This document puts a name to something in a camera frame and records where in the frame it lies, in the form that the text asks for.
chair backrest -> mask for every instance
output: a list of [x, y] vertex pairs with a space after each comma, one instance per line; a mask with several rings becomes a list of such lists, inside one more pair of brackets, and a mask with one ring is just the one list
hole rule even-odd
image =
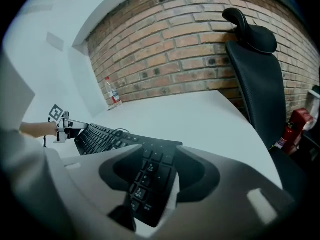
[[286, 99], [282, 71], [272, 53], [277, 49], [273, 33], [247, 23], [242, 12], [226, 9], [222, 16], [237, 25], [239, 42], [228, 41], [226, 51], [234, 68], [250, 123], [269, 149], [286, 125]]

chair headrest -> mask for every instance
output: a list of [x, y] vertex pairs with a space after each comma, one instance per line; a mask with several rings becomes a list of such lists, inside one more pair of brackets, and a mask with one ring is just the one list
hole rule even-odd
[[239, 9], [225, 9], [222, 17], [236, 25], [235, 34], [238, 40], [247, 44], [249, 48], [263, 54], [272, 54], [276, 51], [278, 44], [275, 35], [263, 26], [249, 25]]

black office chair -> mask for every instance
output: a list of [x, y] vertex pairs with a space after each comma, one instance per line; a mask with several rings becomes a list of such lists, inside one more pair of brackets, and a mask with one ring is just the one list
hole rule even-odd
[[238, 42], [228, 41], [226, 51], [234, 68], [248, 120], [273, 159], [283, 189], [299, 203], [307, 188], [304, 171], [279, 148], [272, 147], [286, 125], [286, 99], [282, 71], [272, 54], [277, 49], [274, 34], [265, 27], [249, 25], [235, 8], [222, 16], [235, 24]]

fire extinguisher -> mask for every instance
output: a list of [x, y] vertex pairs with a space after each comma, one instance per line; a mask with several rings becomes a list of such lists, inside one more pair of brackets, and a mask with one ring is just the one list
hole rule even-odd
[[285, 128], [284, 128], [284, 133], [281, 137], [281, 139], [279, 139], [275, 144], [274, 146], [279, 148], [279, 149], [282, 149], [284, 147], [284, 145], [286, 144], [286, 142], [288, 140], [290, 140], [290, 138], [292, 137], [294, 131], [292, 129], [292, 127], [294, 126], [294, 123], [293, 122], [289, 122]]

water bottle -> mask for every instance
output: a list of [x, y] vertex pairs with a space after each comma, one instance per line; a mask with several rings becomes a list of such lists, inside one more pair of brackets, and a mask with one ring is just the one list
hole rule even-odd
[[121, 105], [122, 104], [117, 90], [115, 88], [113, 88], [113, 86], [110, 84], [109, 76], [107, 76], [105, 78], [105, 89], [106, 89], [109, 97], [111, 98], [113, 105]]

